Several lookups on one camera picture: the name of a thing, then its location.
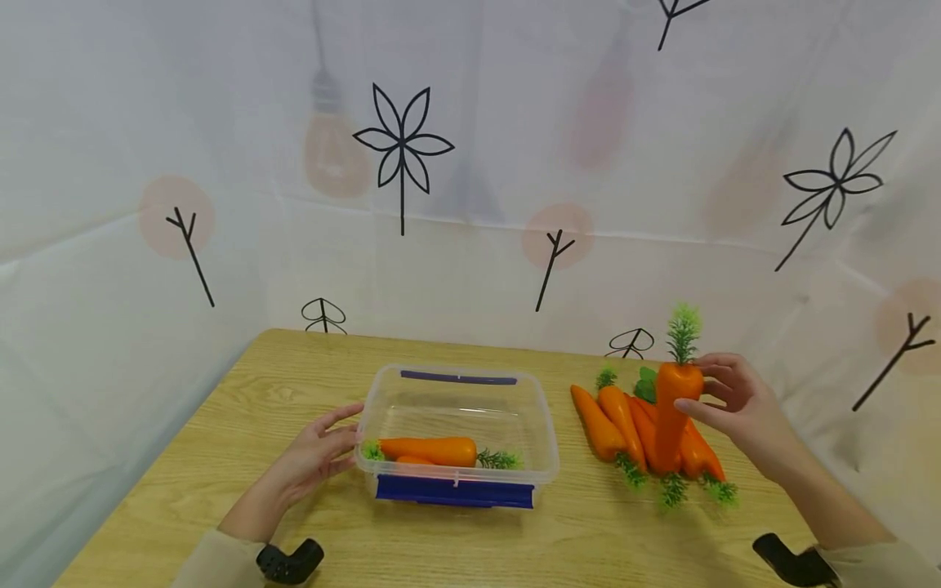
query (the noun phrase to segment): black wrist strap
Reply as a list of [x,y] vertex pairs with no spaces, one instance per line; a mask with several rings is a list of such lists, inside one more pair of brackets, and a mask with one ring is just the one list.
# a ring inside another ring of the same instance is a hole
[[291,555],[268,544],[255,558],[255,563],[266,580],[294,586],[306,582],[323,559],[324,550],[308,538]]

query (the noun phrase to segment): left hand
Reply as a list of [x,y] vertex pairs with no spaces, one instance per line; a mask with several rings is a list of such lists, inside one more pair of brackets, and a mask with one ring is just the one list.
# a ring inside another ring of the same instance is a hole
[[336,408],[305,426],[291,445],[235,503],[218,529],[237,539],[271,541],[287,510],[327,478],[352,468],[355,424],[331,429],[362,412],[362,403]]

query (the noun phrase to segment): carrot leaves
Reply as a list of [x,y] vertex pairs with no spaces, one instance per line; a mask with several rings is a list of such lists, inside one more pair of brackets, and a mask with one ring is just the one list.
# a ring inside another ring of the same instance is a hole
[[363,441],[362,445],[359,447],[359,450],[362,452],[362,456],[366,459],[372,459],[373,461],[386,461],[386,455],[382,453],[382,450],[379,448],[379,442],[376,440]]
[[638,490],[646,484],[646,474],[637,468],[637,464],[630,461],[625,453],[619,453],[614,459],[618,469],[624,472],[624,482],[634,490]]
[[723,506],[736,506],[739,503],[739,488],[730,482],[719,482],[710,474],[703,474],[703,487],[716,502]]
[[654,380],[656,379],[656,372],[647,367],[641,368],[641,379],[634,384],[634,396],[655,405],[657,403],[657,391],[654,388]]
[[492,452],[484,449],[477,454],[477,461],[487,469],[520,469],[522,460],[515,453]]
[[676,472],[663,476],[660,479],[660,486],[662,489],[660,502],[663,509],[676,508],[686,501],[686,481]]
[[693,342],[699,339],[703,327],[702,319],[699,318],[699,309],[680,302],[673,309],[673,316],[668,326],[666,344],[670,347],[670,355],[676,363],[685,365],[699,351],[693,346]]
[[598,377],[595,378],[595,388],[602,389],[607,386],[613,386],[614,382],[617,381],[617,372],[613,368],[606,367],[601,370],[601,373],[598,374]]

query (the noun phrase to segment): black device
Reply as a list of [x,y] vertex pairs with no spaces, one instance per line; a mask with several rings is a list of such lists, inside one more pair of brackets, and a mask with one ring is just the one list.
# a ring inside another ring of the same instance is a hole
[[269,543],[255,558],[255,563],[266,580],[296,586],[306,582],[323,559],[323,548],[308,537],[291,555],[285,555]]
[[752,549],[791,586],[837,585],[836,572],[814,548],[794,555],[776,534],[769,532],[756,539]]

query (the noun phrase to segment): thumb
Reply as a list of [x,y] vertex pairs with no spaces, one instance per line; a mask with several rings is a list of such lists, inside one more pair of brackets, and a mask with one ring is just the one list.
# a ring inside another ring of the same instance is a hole
[[673,403],[676,410],[713,429],[728,435],[730,415],[721,406],[709,405],[688,398],[680,398]]

